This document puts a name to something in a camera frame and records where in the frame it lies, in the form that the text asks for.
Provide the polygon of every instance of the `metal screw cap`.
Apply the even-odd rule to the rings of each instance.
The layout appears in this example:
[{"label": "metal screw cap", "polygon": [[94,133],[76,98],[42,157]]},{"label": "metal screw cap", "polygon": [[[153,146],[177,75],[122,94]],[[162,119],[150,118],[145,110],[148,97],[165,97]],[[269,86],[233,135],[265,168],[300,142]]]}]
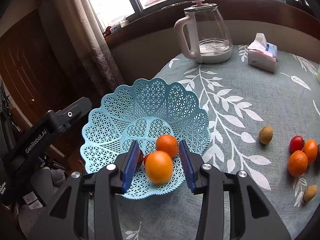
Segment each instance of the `metal screw cap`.
[{"label": "metal screw cap", "polygon": [[245,178],[248,175],[245,171],[239,171],[238,174],[242,178]]},{"label": "metal screw cap", "polygon": [[75,172],[73,172],[72,174],[71,174],[71,177],[73,177],[73,178],[79,178],[80,177],[80,172],[79,171],[75,171]]},{"label": "metal screw cap", "polygon": [[109,171],[113,171],[115,168],[116,168],[116,165],[113,163],[107,165],[107,170],[109,170]]},{"label": "metal screw cap", "polygon": [[204,170],[210,170],[212,168],[211,164],[210,163],[205,163],[205,164],[202,164],[202,168]]}]

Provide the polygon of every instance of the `tablecloth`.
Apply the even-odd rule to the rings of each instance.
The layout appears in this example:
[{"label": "tablecloth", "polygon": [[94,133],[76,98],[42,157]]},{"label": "tablecloth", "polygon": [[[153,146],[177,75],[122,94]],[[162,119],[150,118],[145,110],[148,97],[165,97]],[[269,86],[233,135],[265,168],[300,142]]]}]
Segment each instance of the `tablecloth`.
[{"label": "tablecloth", "polygon": [[[179,54],[156,75],[167,83],[180,82],[198,95],[210,120],[211,142],[204,161],[224,172],[247,171],[278,212],[292,239],[320,202],[318,193],[312,201],[303,203],[307,186],[320,186],[316,165],[296,179],[287,172],[288,145],[293,136],[320,142],[318,66],[278,51],[276,72],[270,73],[248,65],[247,45],[239,45],[233,47],[229,60],[214,65],[199,64]],[[273,127],[274,136],[263,146],[258,142],[258,133],[267,125]],[[224,196],[224,239],[229,239],[228,193]],[[202,195],[193,195],[186,182],[166,195],[142,200],[116,196],[116,201],[124,239],[196,238]]]}]

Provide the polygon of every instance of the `tissue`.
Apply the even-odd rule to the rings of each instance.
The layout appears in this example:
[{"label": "tissue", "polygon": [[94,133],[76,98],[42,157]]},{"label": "tissue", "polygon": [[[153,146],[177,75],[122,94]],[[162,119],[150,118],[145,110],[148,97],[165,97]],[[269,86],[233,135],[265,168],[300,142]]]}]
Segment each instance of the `tissue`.
[{"label": "tissue", "polygon": [[277,46],[268,43],[263,33],[257,33],[248,47],[248,64],[274,73],[277,66]]}]

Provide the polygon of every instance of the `glass kettle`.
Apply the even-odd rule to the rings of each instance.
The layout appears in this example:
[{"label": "glass kettle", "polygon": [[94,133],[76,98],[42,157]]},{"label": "glass kettle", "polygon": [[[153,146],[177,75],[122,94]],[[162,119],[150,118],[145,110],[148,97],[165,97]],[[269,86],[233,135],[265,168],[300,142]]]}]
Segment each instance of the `glass kettle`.
[{"label": "glass kettle", "polygon": [[[174,30],[181,52],[198,63],[219,63],[228,60],[232,53],[232,40],[215,3],[193,1],[196,5],[184,9],[185,17],[178,20]],[[190,46],[183,27],[187,25]]]}]

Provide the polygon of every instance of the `lattice pattern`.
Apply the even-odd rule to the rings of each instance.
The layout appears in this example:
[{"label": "lattice pattern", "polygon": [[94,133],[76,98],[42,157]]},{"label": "lattice pattern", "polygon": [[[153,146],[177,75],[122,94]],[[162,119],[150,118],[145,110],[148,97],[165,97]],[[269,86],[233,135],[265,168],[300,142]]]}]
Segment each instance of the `lattice pattern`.
[{"label": "lattice pattern", "polygon": [[[208,114],[199,108],[195,93],[179,83],[168,85],[160,78],[139,79],[131,87],[122,85],[105,95],[100,108],[90,112],[89,122],[82,129],[85,144],[80,152],[89,173],[113,163],[119,153],[128,151],[132,140],[138,141],[144,155],[153,152],[162,134],[184,138],[191,151],[202,154],[209,144],[208,125]],[[168,183],[150,185],[141,167],[124,197],[141,199],[165,194],[184,179],[177,156]]]},{"label": "lattice pattern", "polygon": [[168,110],[169,110],[169,122],[183,120],[190,116],[199,105],[199,101],[191,94],[186,94],[183,87],[179,85],[173,85],[169,91]]}]

